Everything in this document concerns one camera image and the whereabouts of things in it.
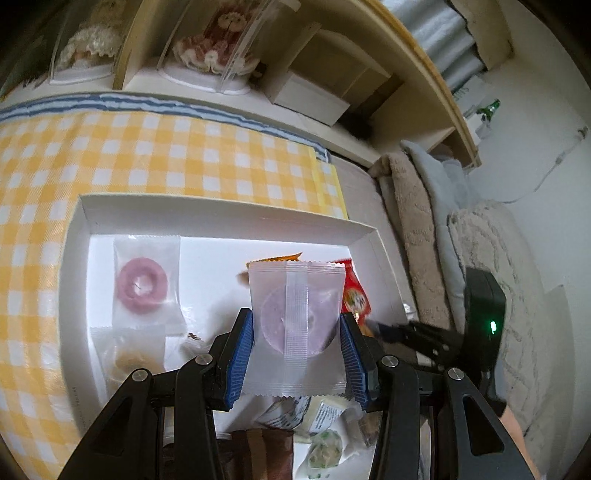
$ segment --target cardboard box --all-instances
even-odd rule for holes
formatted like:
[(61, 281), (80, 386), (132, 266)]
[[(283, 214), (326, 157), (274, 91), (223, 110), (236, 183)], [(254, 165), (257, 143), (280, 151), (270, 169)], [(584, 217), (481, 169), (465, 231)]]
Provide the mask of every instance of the cardboard box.
[[(110, 326), (114, 235), (180, 235), (180, 303), (187, 331), (213, 340), (250, 307), (246, 262), (303, 252), (302, 260), (351, 257), (384, 323), (407, 318), (376, 229), (325, 215), (226, 200), (140, 194), (80, 198), (66, 236), (59, 285), (60, 356), (77, 425), (84, 433), (107, 401), (89, 329)], [(167, 338), (167, 370), (187, 359)]]
[(272, 103), (302, 113), (329, 127), (350, 106), (342, 98), (291, 70), (266, 83), (264, 92)]

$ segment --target white wall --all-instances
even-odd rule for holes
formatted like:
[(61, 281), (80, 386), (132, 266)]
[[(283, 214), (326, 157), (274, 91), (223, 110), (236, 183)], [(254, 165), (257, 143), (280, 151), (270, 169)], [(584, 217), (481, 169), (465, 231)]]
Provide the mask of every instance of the white wall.
[[(517, 0), (500, 0), (516, 58), (486, 74), (501, 108), (480, 144), (483, 166), (470, 173), (482, 196), (512, 200), (532, 190), (574, 143), (591, 115), (591, 91), (553, 37)], [(576, 390), (563, 474), (591, 432), (591, 138), (535, 194), (509, 205), (547, 291), (566, 287), (573, 319)]]

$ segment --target pink donut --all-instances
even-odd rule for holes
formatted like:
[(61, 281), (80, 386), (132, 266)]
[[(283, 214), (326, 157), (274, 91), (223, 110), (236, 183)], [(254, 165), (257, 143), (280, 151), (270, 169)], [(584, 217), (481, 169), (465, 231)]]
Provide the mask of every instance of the pink donut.
[[(135, 286), (141, 277), (148, 277), (152, 290), (139, 294)], [(168, 279), (163, 268), (151, 258), (134, 258), (127, 262), (116, 280), (117, 298), (131, 312), (146, 314), (157, 310), (168, 292)]]

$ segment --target red snack package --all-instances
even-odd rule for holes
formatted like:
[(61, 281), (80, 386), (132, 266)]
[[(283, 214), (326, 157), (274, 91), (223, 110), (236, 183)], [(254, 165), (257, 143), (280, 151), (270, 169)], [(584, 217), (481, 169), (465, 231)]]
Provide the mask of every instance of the red snack package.
[(343, 305), (340, 312), (351, 312), (355, 315), (357, 324), (363, 326), (365, 323), (365, 317), (371, 313), (371, 306), (369, 305), (367, 295), (353, 270), (353, 260), (347, 258), (344, 260), (337, 260), (335, 263), (342, 263), (345, 265), (345, 288), (343, 289)]

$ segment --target person's hand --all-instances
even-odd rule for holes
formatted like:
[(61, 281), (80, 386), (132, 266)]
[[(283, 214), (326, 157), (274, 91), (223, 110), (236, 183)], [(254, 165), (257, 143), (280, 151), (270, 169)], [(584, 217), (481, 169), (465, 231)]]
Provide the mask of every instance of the person's hand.
[(535, 480), (540, 480), (540, 472), (538, 471), (537, 467), (534, 465), (534, 461), (531, 459), (527, 448), (525, 447), (525, 440), (523, 438), (523, 433), (521, 433), (521, 427), (513, 415), (513, 412), (507, 405), (507, 408), (503, 412), (503, 416), (501, 417), (501, 423), (517, 445), (517, 448), (521, 452), (523, 458), (525, 459), (527, 465), (530, 467), (531, 473), (533, 473)]

